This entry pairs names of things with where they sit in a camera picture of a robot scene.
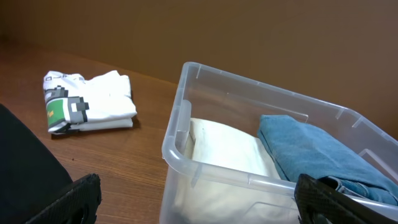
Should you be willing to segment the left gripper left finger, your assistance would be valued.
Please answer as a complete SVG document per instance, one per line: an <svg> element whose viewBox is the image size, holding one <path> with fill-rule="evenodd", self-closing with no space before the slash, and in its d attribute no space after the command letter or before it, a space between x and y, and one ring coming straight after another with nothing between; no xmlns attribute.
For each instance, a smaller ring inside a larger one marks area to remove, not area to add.
<svg viewBox="0 0 398 224"><path fill-rule="evenodd" d="M101 182L88 174L34 205L28 224L94 224L101 204Z"/></svg>

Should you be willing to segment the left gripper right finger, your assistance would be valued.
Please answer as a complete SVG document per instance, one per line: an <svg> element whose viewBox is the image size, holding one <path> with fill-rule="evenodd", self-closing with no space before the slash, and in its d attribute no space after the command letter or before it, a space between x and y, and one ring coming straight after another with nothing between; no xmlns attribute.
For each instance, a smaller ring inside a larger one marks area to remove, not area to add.
<svg viewBox="0 0 398 224"><path fill-rule="evenodd" d="M300 224L397 224L307 174L299 175L294 197Z"/></svg>

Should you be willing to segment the blue jeans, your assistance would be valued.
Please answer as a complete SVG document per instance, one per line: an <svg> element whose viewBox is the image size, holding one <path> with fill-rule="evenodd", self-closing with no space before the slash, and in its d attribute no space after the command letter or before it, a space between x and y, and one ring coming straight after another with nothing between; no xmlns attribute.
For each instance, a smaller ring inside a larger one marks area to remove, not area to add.
<svg viewBox="0 0 398 224"><path fill-rule="evenodd" d="M307 174L342 194L397 205L397 185L326 131L287 115L262 115L257 135L281 179Z"/></svg>

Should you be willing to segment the cream cloth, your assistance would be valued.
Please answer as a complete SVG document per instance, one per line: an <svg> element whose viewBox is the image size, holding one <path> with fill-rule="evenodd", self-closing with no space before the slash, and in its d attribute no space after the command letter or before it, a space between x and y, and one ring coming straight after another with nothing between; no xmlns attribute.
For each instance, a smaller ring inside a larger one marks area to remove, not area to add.
<svg viewBox="0 0 398 224"><path fill-rule="evenodd" d="M225 124L192 118L185 155L243 172L279 179L262 142ZM297 223L293 200L257 190L199 180L182 180L174 207L189 223Z"/></svg>

